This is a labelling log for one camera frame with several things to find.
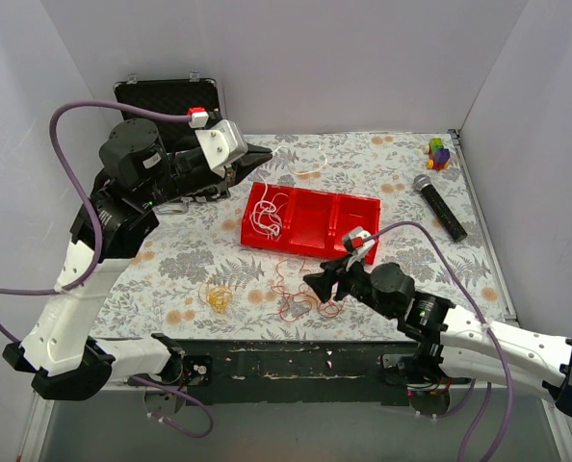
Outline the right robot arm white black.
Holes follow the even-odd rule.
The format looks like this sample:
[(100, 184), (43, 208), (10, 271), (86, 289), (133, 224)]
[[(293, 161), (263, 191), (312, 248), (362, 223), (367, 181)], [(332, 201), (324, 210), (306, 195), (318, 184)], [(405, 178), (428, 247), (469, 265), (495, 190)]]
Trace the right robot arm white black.
[(351, 296), (419, 345), (411, 361), (425, 382), (441, 376), (513, 386), (572, 418), (572, 337), (480, 320), (447, 298), (419, 292), (395, 263), (365, 271), (345, 259), (324, 262), (304, 283), (322, 302)]

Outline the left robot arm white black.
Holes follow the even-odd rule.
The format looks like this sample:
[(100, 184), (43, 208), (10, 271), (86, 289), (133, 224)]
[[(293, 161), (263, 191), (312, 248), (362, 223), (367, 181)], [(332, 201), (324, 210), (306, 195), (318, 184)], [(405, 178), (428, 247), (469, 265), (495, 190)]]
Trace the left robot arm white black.
[(146, 117), (118, 124), (98, 151), (102, 170), (70, 229), (64, 265), (30, 333), (8, 344), (4, 359), (32, 375), (42, 398), (85, 400), (108, 381), (144, 374), (170, 385), (182, 375), (182, 349), (163, 334), (105, 341), (90, 332), (104, 301), (149, 234), (155, 208), (181, 198), (224, 198), (273, 156), (222, 120), (198, 129), (195, 142), (168, 152)]

